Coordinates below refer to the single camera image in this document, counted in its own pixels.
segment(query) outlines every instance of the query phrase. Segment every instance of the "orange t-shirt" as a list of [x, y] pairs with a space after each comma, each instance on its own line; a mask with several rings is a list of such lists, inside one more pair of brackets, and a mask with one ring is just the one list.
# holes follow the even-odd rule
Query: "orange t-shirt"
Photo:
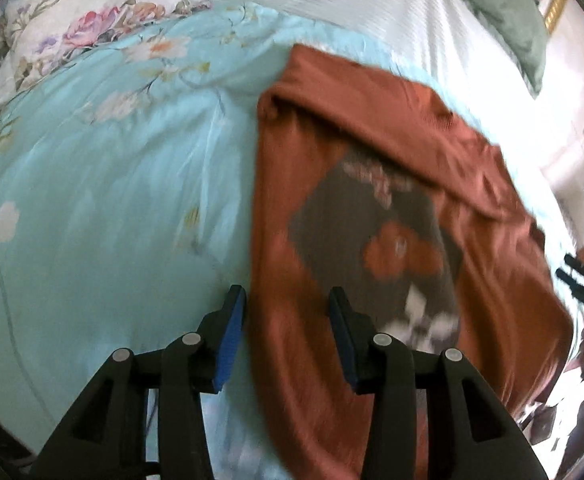
[[301, 45], [258, 112], [248, 339], [295, 478], [358, 478], [367, 445], [373, 399], [343, 378], [333, 286], [412, 348], [462, 350], [512, 414], [553, 386], [572, 322], [498, 147], [431, 89]]

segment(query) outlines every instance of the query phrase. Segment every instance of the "floral pattern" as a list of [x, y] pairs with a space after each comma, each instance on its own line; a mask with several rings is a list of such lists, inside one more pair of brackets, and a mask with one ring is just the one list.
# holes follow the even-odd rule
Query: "floral pattern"
[[[30, 88], [96, 44], [115, 41], [147, 23], [187, 16], [209, 0], [2, 0], [0, 31], [10, 47], [0, 69], [0, 102]], [[183, 45], [156, 41], [132, 59], [182, 57]]]
[[99, 36], [114, 25], [118, 13], [118, 7], [106, 7], [98, 12], [91, 10], [72, 22], [63, 35], [63, 43], [67, 50], [96, 43]]
[[21, 213], [14, 202], [4, 202], [0, 207], [0, 243], [14, 238]]
[[144, 61], [156, 58], [176, 58], [184, 57], [187, 54], [187, 47], [190, 38], [181, 36], [180, 38], [165, 38], [162, 34], [153, 36], [149, 40], [143, 40], [133, 46], [124, 49], [129, 61]]
[[96, 109], [92, 122], [121, 120], [141, 105], [139, 92], [114, 92]]
[[16, 118], [5, 124], [0, 124], [0, 153], [5, 153], [12, 147], [16, 135], [14, 123], [18, 120], [19, 118]]

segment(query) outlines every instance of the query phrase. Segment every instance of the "light blue comforter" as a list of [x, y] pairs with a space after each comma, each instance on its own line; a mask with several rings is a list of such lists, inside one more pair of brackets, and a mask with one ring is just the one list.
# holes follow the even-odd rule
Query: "light blue comforter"
[[[114, 349], [162, 348], [219, 308], [229, 285], [249, 285], [256, 103], [294, 43], [433, 86], [480, 129], [379, 41], [223, 2], [93, 49], [0, 114], [0, 421], [32, 449]], [[517, 165], [504, 133], [485, 134], [504, 143], [557, 266], [569, 238], [549, 187]], [[218, 480], [289, 476], [245, 344], [203, 411]]]

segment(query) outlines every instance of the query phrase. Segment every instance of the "bed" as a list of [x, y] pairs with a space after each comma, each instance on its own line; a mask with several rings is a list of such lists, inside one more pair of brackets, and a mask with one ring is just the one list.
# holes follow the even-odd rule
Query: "bed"
[[[57, 70], [0, 67], [0, 421], [34, 451], [112, 349], [162, 348], [249, 283], [254, 110], [293, 44], [433, 88], [501, 146], [550, 269], [573, 252], [523, 156], [539, 120], [529, 85], [462, 0], [187, 1], [169, 20], [137, 7], [158, 22], [107, 41], [117, 20], [99, 16], [100, 44], [55, 58]], [[574, 320], [573, 356], [582, 313], [555, 290]], [[203, 412], [216, 478], [289, 478], [245, 343]]]

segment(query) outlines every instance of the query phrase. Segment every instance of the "pillow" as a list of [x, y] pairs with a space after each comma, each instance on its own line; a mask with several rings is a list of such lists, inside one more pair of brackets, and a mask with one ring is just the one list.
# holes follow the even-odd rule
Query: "pillow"
[[530, 94], [542, 88], [549, 33], [534, 0], [463, 0], [512, 58]]
[[0, 102], [95, 44], [145, 23], [187, 16], [209, 0], [1, 0], [10, 51], [0, 69]]

